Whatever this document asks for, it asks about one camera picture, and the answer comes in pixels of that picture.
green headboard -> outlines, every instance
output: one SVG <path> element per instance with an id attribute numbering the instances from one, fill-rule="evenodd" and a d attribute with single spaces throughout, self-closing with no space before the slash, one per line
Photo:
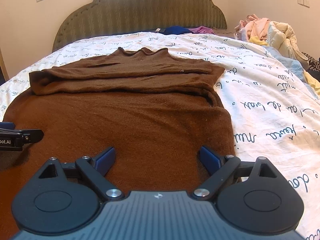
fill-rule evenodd
<path id="1" fill-rule="evenodd" d="M 93 0 L 64 20 L 52 52 L 81 39 L 174 25 L 227 28 L 222 11 L 212 0 Z"/>

purple clothing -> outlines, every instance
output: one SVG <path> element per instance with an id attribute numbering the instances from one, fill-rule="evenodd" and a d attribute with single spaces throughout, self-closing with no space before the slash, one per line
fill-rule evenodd
<path id="1" fill-rule="evenodd" d="M 214 34 L 213 30 L 208 28 L 208 27 L 204 27 L 204 26 L 200 26 L 194 29 L 189 29 L 191 30 L 193 33 L 195 34 Z"/>

light blue fabric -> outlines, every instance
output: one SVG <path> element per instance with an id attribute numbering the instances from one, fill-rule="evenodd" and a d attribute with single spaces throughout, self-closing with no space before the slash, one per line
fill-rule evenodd
<path id="1" fill-rule="evenodd" d="M 304 83 L 304 85 L 308 88 L 308 90 L 314 96 L 314 98 L 318 99 L 318 95 L 316 94 L 316 92 L 307 83 L 306 78 L 304 77 L 303 67 L 301 66 L 301 63 L 298 60 L 295 60 L 295 59 L 292 59 L 292 58 L 283 57 L 279 53 L 279 51 L 276 50 L 273 47 L 270 47 L 270 46 L 262 46 L 262 47 L 264 47 L 267 51 L 269 51 L 270 54 L 275 59 L 279 60 L 282 63 L 282 65 L 284 65 L 293 74 L 295 74 Z"/>

brown sweater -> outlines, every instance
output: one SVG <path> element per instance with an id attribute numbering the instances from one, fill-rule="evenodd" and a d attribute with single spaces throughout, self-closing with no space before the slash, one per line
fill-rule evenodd
<path id="1" fill-rule="evenodd" d="M 202 145 L 234 154 L 231 118 L 213 90 L 223 71 L 167 49 L 119 48 L 30 73 L 31 88 L 11 103 L 4 121 L 42 129 L 44 138 L 22 153 L 0 153 L 1 235 L 17 231 L 11 201 L 51 156 L 73 162 L 113 146 L 116 163 L 107 179 L 124 192 L 195 189 L 208 178 L 197 158 Z"/>

blue gripper pad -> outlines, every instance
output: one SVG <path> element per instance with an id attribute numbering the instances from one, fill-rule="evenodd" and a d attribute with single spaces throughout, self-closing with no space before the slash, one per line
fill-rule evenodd
<path id="1" fill-rule="evenodd" d="M 109 147 L 100 154 L 92 158 L 92 166 L 102 175 L 105 176 L 116 160 L 116 150 Z"/>
<path id="2" fill-rule="evenodd" d="M 0 122 L 0 128 L 14 130 L 15 124 L 13 122 Z"/>
<path id="3" fill-rule="evenodd" d="M 207 146 L 202 146 L 199 151 L 199 160 L 208 170 L 209 174 L 214 174 L 224 164 L 224 158 Z"/>

